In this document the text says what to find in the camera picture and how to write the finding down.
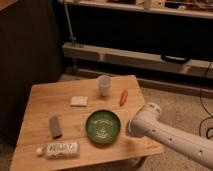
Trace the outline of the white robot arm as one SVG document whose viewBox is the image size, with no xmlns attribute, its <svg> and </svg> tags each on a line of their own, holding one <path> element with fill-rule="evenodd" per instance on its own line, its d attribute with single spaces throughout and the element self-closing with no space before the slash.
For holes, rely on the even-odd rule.
<svg viewBox="0 0 213 171">
<path fill-rule="evenodd" d="M 161 113 L 156 103 L 146 103 L 127 122 L 126 133 L 137 138 L 147 136 L 213 170 L 213 141 L 161 123 Z"/>
</svg>

